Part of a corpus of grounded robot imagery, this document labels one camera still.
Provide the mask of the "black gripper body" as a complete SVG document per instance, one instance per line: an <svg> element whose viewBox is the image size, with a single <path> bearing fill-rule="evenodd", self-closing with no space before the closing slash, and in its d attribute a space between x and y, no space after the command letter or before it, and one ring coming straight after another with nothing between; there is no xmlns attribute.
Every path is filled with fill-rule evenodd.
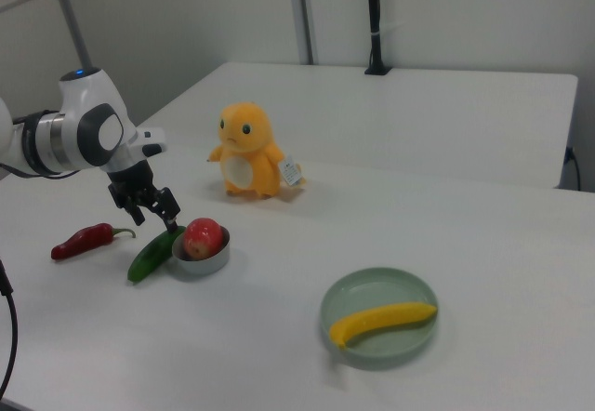
<svg viewBox="0 0 595 411"><path fill-rule="evenodd" d="M153 172L147 160L131 167L108 173L109 192L118 208L157 205L158 190L153 185Z"/></svg>

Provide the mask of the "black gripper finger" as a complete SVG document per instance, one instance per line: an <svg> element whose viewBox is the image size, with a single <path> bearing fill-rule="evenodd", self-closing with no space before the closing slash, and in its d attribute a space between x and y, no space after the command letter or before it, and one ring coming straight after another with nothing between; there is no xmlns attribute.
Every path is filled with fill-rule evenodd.
<svg viewBox="0 0 595 411"><path fill-rule="evenodd" d="M175 232L179 226L177 216L180 207L173 193L168 188L155 189L150 194L149 210L165 224L168 232Z"/></svg>
<svg viewBox="0 0 595 411"><path fill-rule="evenodd" d="M122 200L122 208L133 219L137 226L140 226L145 221L142 198L137 195L125 195Z"/></svg>

